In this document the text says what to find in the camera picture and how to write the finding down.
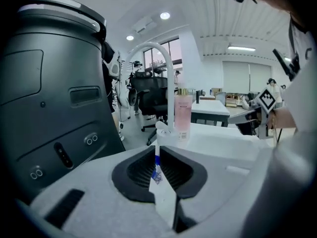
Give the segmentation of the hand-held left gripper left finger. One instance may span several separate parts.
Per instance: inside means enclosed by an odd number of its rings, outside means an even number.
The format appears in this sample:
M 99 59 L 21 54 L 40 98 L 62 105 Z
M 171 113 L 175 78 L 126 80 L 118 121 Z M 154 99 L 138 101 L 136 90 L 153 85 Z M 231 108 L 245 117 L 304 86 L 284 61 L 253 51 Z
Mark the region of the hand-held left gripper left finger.
M 111 179 L 118 163 L 146 149 L 143 146 L 80 165 L 43 190 L 31 209 L 44 218 L 71 189 L 78 189 L 84 195 L 62 225 L 64 232 L 77 238 L 172 237 L 174 231 L 154 204 L 128 200 Z

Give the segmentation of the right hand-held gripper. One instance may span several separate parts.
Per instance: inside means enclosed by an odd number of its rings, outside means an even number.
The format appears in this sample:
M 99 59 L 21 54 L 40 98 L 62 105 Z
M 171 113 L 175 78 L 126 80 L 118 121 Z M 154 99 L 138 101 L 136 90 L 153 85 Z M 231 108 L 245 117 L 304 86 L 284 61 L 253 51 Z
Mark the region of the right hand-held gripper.
M 265 88 L 250 102 L 248 111 L 228 118 L 228 123 L 236 125 L 243 135 L 272 138 L 268 134 L 267 121 L 275 104 L 273 94 Z

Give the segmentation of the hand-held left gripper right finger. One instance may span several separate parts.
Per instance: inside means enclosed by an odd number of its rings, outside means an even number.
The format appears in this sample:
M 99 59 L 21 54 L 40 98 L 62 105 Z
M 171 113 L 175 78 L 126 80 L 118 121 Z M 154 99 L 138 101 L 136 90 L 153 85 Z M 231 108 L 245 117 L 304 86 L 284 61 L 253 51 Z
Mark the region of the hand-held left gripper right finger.
M 164 173 L 176 169 L 175 210 L 181 232 L 165 231 L 163 238 L 242 238 L 243 225 L 257 191 L 258 160 L 240 160 L 194 153 L 175 147 L 160 148 Z

